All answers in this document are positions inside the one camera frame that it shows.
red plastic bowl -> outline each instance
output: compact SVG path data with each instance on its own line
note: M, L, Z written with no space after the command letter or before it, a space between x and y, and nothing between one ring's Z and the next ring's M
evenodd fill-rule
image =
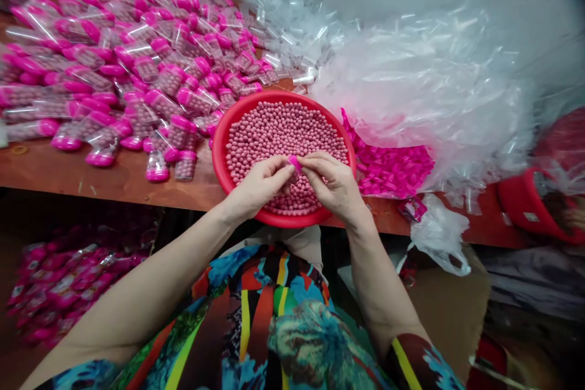
M317 102L308 99L307 97L299 94L291 93L289 91L262 91L261 93L251 94L248 97L243 98L237 102L232 108L228 110L226 114L221 118L218 128L215 131L213 137L213 147L211 148L211 156L213 159L213 168L215 174L218 177L219 184L223 187L225 193L231 192L235 187L235 183L230 177L230 171L227 169L227 163L225 162L225 156L227 150L225 145L229 140L229 130L233 123L241 120L242 116L249 113L258 106L259 102L282 102L287 104L289 102L300 102L307 106L310 110L319 110L333 127L337 130L337 133L343 137L343 140L347 148L347 161L355 176L356 160L355 153L352 147L352 141L347 134L347 131L343 128L343 125L325 108L319 105ZM301 227L309 227L323 222L331 216L331 212L326 208L322 207L318 211L303 216L283 216L275 213L270 213L264 209L260 210L256 215L256 219L275 227L281 227L284 229L297 229Z

cloth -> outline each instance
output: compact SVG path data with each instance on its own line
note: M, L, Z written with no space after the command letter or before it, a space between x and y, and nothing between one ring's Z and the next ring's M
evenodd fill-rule
M394 340L384 370L337 315L319 271L262 245L213 261L179 315L124 367L91 361L39 388L463 388L412 334Z

white plastic bag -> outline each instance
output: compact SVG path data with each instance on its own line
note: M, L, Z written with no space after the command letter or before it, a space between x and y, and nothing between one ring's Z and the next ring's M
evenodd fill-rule
M521 171L533 145L531 87L512 80L517 54L488 21L462 7L366 29L319 70L313 96L338 117L344 108L369 145L426 146L436 164L419 191L463 204L468 188Z
M461 250L461 234L469 228L469 220L449 210L433 194L426 194L422 202L428 210L411 227L411 245L428 254L443 270L458 276L469 274L471 267ZM453 265L449 256L459 260L461 267Z

red bucket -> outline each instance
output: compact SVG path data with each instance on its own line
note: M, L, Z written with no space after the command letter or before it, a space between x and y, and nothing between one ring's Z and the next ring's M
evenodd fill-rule
M550 177L541 169L530 168L522 175L500 182L498 195L504 211L515 225L527 232L554 236L573 245L584 244L585 232L573 228L572 235L566 234L548 212L534 183L535 172ZM573 205L569 197L566 201L567 205Z
M260 102L282 102L287 104L289 102L300 102L307 106L310 110L319 110L321 114L325 116L327 122L333 125L337 130L337 133L343 137L343 141L347 148L347 161L353 171L353 175L356 174L356 159L355 152L353 151L352 140L349 134L343 128L341 122L339 122L329 111L317 102L312 101L308 97L301 96L299 94L291 93L290 91L263 91L261 93L252 94L248 97L238 101L233 107L231 107L227 113L221 118L218 124L218 128L213 136L213 146L211 148L211 157L213 160L213 169L218 177L219 184L224 189L225 193L229 193L234 190L236 185L230 177L230 171L227 169L227 163L225 162L225 155L227 149L225 145L229 142L229 131L230 127L234 122L238 122L244 114L252 111L258 106ZM326 208L322 207L319 210L303 216L284 216L275 213L268 212L267 210L261 209L256 215L256 219L275 227L281 227L283 229L299 229L301 227L309 227L311 225L319 224L329 218L331 212Z

plastic bag on floor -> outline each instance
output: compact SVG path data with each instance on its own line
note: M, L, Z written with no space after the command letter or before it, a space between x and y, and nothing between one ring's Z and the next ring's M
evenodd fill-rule
M458 276L469 274L471 267L461 250L461 234L469 228L469 220L449 210L433 194L426 194L422 202L428 210L410 229L411 245L428 254L443 270ZM451 256L461 267L451 262Z
M419 191L463 204L466 189L527 165L531 87L511 79L516 56L494 43L483 11L410 15L347 40L312 93L335 115L344 108L368 145L425 146L436 164Z

